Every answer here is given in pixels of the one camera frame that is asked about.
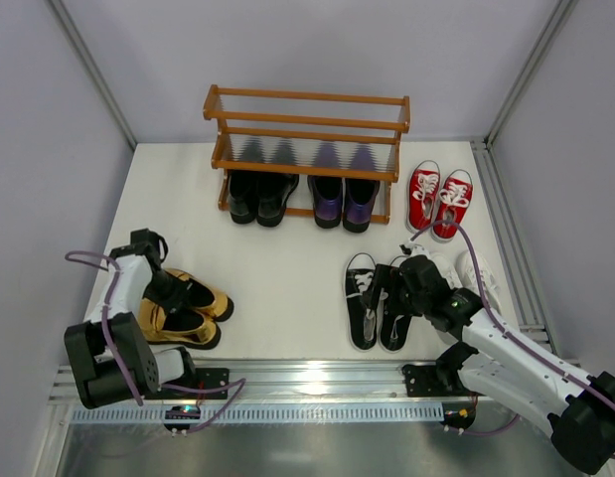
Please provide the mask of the black controller box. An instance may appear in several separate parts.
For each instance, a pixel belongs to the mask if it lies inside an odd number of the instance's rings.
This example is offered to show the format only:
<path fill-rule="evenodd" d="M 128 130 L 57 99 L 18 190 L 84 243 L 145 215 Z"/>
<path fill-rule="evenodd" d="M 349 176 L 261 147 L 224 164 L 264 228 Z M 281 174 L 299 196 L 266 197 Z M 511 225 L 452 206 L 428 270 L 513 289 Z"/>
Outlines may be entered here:
<path fill-rule="evenodd" d="M 171 433 L 186 434 L 201 424 L 201 408 L 197 404 L 174 405 L 166 410 L 164 427 Z"/>
<path fill-rule="evenodd" d="M 452 428 L 468 429 L 475 421 L 477 408 L 474 404 L 451 403 L 444 407 L 441 424 Z"/>

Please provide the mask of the red canvas sneaker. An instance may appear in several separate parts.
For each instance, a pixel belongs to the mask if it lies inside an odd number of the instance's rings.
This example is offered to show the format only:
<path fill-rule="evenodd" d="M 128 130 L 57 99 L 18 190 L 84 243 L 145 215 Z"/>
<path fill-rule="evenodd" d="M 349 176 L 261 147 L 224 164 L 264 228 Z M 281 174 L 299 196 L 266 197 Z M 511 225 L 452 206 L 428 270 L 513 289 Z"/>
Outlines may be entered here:
<path fill-rule="evenodd" d="M 418 231 L 431 223 L 439 183 L 440 169 L 435 161 L 424 160 L 411 173 L 406 215 L 406 224 L 410 230 Z"/>
<path fill-rule="evenodd" d="M 463 170 L 453 171 L 444 181 L 438 193 L 436 224 L 431 233 L 440 242 L 451 241 L 470 207 L 473 198 L 471 175 Z"/>

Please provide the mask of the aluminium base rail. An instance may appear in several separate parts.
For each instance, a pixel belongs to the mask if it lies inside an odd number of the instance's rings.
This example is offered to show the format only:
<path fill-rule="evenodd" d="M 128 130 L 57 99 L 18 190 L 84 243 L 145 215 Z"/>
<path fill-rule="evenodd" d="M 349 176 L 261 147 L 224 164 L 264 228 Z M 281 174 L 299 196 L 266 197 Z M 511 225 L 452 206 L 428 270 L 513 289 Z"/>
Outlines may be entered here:
<path fill-rule="evenodd" d="M 402 368 L 432 366 L 408 360 L 220 360 L 197 359 L 200 368 L 227 368 L 229 381 L 245 379 L 239 394 L 251 402 L 403 400 Z"/>

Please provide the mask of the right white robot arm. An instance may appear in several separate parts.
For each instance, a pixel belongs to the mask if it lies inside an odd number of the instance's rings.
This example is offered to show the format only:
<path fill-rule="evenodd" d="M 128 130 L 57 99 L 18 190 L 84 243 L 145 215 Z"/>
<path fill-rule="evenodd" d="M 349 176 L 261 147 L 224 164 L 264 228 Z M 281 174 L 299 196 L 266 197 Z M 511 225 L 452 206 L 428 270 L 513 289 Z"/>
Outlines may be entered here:
<path fill-rule="evenodd" d="M 398 265 L 359 258 L 363 264 L 350 263 L 344 279 L 355 346 L 398 351 L 412 318 L 422 317 L 455 340 L 435 360 L 434 384 L 496 400 L 540 429 L 580 472 L 595 475 L 615 458 L 613 375 L 592 376 L 514 333 L 424 255 L 403 256 Z"/>

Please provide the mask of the right black controller box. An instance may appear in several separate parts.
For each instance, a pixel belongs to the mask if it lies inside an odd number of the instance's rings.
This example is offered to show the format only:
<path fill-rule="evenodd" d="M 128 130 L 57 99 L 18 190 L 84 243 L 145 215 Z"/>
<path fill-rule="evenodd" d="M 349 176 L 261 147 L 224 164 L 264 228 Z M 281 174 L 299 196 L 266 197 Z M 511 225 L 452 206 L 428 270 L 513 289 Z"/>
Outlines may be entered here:
<path fill-rule="evenodd" d="M 468 429 L 475 421 L 477 408 L 474 404 L 451 403 L 444 407 L 441 424 L 452 428 Z"/>

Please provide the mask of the left white sneaker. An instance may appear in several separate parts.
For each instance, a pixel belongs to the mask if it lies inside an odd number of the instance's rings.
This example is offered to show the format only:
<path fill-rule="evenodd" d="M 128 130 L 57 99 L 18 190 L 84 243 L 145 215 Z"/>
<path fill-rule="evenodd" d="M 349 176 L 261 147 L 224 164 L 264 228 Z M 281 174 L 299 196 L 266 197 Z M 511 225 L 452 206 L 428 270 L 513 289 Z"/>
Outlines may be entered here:
<path fill-rule="evenodd" d="M 437 266 L 440 274 L 447 281 L 451 289 L 459 289 L 463 287 L 462 281 L 457 274 L 454 264 L 445 255 L 439 252 L 432 252 L 430 254 L 430 259 Z M 450 347 L 457 342 L 457 340 L 449 333 L 439 332 L 438 336 L 447 347 Z"/>

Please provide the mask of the gold loafer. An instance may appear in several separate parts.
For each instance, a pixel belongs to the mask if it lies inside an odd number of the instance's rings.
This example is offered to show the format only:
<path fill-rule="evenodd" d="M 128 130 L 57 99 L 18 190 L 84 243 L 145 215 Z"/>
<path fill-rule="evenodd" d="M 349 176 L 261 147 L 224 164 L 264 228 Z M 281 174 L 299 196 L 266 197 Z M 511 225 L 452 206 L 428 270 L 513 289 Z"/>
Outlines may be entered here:
<path fill-rule="evenodd" d="M 182 280 L 190 280 L 193 283 L 191 289 L 191 305 L 185 309 L 203 314 L 215 322 L 225 322 L 231 318 L 234 311 L 234 304 L 226 293 L 211 287 L 210 284 L 204 283 L 187 271 L 177 268 L 165 268 L 164 270 Z M 144 292 L 143 299 L 150 300 L 150 284 Z"/>
<path fill-rule="evenodd" d="M 177 344 L 211 350 L 222 337 L 221 329 L 211 318 L 190 309 L 170 313 L 148 299 L 141 301 L 137 321 L 151 345 Z"/>

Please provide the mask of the right side aluminium rail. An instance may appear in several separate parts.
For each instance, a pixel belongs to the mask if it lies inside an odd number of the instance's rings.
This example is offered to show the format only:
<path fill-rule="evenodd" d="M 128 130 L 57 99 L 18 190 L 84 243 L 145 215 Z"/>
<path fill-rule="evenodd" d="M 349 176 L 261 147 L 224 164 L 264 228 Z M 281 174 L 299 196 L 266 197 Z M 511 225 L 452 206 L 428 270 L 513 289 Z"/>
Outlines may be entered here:
<path fill-rule="evenodd" d="M 542 293 L 520 238 L 494 154 L 483 138 L 473 140 L 471 150 L 498 242 L 507 280 L 506 289 L 520 329 L 547 351 L 557 354 Z"/>

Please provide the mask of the black patent loafer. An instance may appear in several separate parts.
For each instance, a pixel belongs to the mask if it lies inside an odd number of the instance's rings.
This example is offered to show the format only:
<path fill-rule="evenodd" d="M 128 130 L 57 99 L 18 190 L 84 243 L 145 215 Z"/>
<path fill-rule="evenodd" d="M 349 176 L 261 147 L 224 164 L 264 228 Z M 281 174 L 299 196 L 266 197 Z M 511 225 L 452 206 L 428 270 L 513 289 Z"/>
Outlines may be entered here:
<path fill-rule="evenodd" d="M 228 202 L 231 219 L 238 225 L 247 225 L 256 219 L 258 175 L 255 172 L 234 170 L 229 174 Z"/>
<path fill-rule="evenodd" d="M 256 221 L 275 228 L 284 218 L 287 202 L 299 183 L 297 174 L 261 173 L 256 185 L 258 209 Z"/>

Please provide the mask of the aluminium corner post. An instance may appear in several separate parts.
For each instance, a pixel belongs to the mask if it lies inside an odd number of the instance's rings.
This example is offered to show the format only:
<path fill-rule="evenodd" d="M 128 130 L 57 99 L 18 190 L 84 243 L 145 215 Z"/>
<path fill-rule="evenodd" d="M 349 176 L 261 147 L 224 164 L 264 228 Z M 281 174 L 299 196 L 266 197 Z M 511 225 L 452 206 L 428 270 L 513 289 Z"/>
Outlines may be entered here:
<path fill-rule="evenodd" d="M 535 43 L 493 120 L 489 132 L 485 136 L 484 143 L 488 149 L 492 148 L 501 136 L 506 124 L 536 78 L 542 63 L 577 4 L 576 0 L 558 0 L 555 2 L 554 8 L 541 28 Z"/>
<path fill-rule="evenodd" d="M 77 56 L 84 73 L 98 94 L 118 131 L 124 137 L 127 145 L 132 150 L 135 150 L 138 145 L 136 136 L 65 2 L 62 0 L 45 0 L 44 3 L 53 15 L 60 30 L 68 41 L 69 46 Z"/>

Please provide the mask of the orange wooden shoe shelf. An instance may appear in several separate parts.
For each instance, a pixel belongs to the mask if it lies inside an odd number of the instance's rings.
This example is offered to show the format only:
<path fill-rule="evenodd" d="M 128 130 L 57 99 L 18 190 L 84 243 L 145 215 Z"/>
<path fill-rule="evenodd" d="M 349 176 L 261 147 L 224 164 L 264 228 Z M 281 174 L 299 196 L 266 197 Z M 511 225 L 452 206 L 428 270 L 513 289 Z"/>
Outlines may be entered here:
<path fill-rule="evenodd" d="M 386 225 L 399 179 L 410 99 L 357 94 L 210 86 L 203 117 L 217 124 L 211 156 L 222 171 L 218 207 L 229 208 L 233 171 L 335 177 L 380 183 L 371 217 Z"/>

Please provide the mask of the left aluminium corner post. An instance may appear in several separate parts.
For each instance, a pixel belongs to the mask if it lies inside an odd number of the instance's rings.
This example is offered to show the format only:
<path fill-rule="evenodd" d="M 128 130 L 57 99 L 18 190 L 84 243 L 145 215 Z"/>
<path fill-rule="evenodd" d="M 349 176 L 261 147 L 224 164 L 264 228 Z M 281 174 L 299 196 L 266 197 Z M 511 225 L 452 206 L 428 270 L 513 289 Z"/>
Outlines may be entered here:
<path fill-rule="evenodd" d="M 60 30 L 68 41 L 69 46 L 77 56 L 84 73 L 98 94 L 118 131 L 124 137 L 127 145 L 132 150 L 135 150 L 138 145 L 136 136 L 65 2 L 62 0 L 45 0 L 44 3 L 53 15 Z"/>

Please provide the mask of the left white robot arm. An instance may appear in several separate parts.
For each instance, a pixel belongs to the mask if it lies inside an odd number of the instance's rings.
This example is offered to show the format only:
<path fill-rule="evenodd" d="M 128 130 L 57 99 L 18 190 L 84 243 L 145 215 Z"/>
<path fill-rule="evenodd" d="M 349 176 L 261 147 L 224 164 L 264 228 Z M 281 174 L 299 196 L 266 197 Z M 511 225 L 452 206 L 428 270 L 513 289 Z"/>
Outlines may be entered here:
<path fill-rule="evenodd" d="M 130 243 L 105 255 L 72 250 L 65 260 L 108 272 L 98 302 L 80 324 L 65 331 L 64 344 L 82 405 L 96 409 L 134 399 L 138 405 L 165 385 L 196 377 L 190 353 L 182 346 L 151 350 L 138 322 L 144 298 L 168 312 L 190 304 L 191 286 L 166 272 L 165 239 L 149 230 L 130 233 Z"/>

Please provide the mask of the right aluminium corner post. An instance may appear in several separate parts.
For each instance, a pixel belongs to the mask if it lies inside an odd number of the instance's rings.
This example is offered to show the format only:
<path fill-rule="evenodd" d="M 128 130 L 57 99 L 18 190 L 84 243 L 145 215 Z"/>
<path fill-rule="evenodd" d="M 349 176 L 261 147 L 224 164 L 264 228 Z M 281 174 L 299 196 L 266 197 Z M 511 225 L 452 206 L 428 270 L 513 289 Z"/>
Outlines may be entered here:
<path fill-rule="evenodd" d="M 484 143 L 488 149 L 492 148 L 501 136 L 506 124 L 536 78 L 542 63 L 577 4 L 576 0 L 558 0 L 555 2 L 554 8 L 541 28 L 535 43 L 493 120 L 489 132 L 485 136 Z"/>

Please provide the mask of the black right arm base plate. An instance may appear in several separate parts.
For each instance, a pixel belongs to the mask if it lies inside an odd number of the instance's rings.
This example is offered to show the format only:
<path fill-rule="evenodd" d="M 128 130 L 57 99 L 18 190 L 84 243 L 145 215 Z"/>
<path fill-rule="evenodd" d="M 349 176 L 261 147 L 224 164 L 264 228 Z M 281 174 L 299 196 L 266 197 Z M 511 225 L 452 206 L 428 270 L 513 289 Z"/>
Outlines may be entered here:
<path fill-rule="evenodd" d="M 457 372 L 445 366 L 406 364 L 401 371 L 409 398 L 466 397 L 471 394 Z"/>

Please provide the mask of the left black controller box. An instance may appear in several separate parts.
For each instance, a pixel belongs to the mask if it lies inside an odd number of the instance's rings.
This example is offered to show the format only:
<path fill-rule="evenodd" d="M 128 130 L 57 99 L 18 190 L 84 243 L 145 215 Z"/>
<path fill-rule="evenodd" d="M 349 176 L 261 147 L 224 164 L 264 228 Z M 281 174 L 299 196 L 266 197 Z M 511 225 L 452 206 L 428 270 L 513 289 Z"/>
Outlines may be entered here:
<path fill-rule="evenodd" d="M 164 427 L 171 433 L 186 434 L 201 424 L 201 408 L 197 404 L 174 405 L 166 410 Z"/>

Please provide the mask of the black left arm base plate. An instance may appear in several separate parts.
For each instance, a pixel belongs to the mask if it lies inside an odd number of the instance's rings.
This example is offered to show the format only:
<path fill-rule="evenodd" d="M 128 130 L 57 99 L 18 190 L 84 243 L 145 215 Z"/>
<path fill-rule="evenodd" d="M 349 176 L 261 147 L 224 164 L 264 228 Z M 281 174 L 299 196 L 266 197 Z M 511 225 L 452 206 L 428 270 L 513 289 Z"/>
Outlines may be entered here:
<path fill-rule="evenodd" d="M 190 388 L 194 390 L 215 390 L 230 383 L 229 368 L 196 368 L 193 374 L 186 374 L 183 377 L 168 382 L 168 385 Z M 196 398 L 200 400 L 213 399 L 225 400 L 229 392 L 226 390 L 211 394 L 191 394 L 170 388 L 162 387 L 153 397 L 156 399 L 176 399 L 176 398 Z"/>

